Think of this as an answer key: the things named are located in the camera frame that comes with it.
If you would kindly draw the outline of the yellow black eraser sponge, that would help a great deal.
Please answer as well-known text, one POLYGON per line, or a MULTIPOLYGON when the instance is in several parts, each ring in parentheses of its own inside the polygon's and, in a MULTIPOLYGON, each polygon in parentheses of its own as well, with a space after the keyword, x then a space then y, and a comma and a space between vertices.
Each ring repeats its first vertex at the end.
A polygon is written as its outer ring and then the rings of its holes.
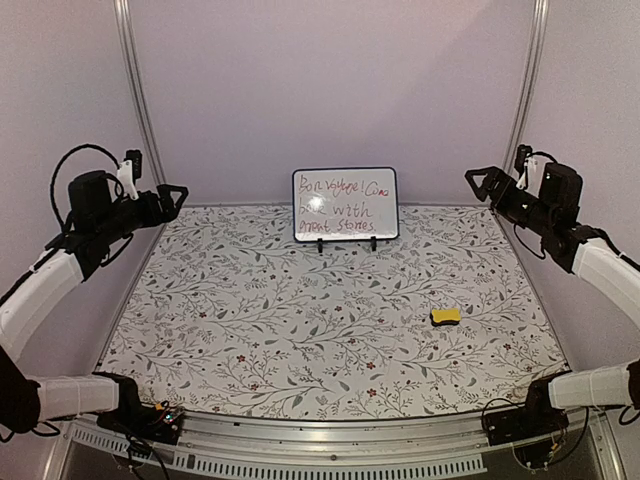
POLYGON ((461 314, 458 309, 433 309, 430 322, 433 327, 458 325, 461 322, 461 314))

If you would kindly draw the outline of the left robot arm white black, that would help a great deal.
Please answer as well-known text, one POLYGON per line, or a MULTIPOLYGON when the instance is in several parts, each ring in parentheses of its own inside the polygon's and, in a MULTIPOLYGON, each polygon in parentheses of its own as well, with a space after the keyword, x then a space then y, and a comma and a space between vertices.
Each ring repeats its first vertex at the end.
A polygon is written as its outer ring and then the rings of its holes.
POLYGON ((1 425, 25 434, 47 421, 91 413, 104 429, 175 445, 181 415, 170 407, 145 405, 133 379, 105 372, 36 379, 17 366, 29 339, 58 303, 113 262, 112 245, 128 244, 137 230, 175 220, 188 190, 161 184, 156 191, 139 193, 130 175, 97 170, 76 177, 68 195, 70 212, 61 233, 1 298, 1 425))

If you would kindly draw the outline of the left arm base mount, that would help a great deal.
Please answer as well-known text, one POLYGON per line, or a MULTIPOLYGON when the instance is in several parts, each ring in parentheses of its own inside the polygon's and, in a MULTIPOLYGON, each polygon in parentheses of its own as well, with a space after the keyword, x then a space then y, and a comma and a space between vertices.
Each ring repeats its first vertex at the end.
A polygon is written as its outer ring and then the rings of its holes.
POLYGON ((146 441, 177 445, 184 416, 185 409, 182 406, 171 406, 164 401, 154 406, 119 406, 114 411, 100 413, 96 423, 103 429, 146 441))

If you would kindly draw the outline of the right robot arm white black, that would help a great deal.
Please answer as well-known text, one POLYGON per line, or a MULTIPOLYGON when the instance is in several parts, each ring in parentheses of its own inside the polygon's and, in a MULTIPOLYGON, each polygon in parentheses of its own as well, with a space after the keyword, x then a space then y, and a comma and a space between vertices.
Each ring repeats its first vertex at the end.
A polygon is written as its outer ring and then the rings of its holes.
MULTIPOLYGON (((547 163, 537 195, 495 166, 469 170, 465 179, 477 199, 487 200, 495 213, 537 234, 541 250, 565 272, 594 287, 639 323, 639 265, 618 250, 604 230, 577 221, 583 180, 574 169, 547 163)), ((537 436, 561 411, 592 406, 637 410, 639 362, 532 382, 517 427, 524 435, 537 436)))

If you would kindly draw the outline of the small blue-framed whiteboard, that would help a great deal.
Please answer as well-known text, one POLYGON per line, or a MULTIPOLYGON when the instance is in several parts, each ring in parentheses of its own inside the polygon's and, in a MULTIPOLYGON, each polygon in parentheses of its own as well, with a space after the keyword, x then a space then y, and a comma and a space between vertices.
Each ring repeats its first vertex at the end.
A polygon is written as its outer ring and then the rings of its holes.
POLYGON ((293 235, 300 243, 392 240, 400 233, 391 167, 298 169, 292 201, 293 235))

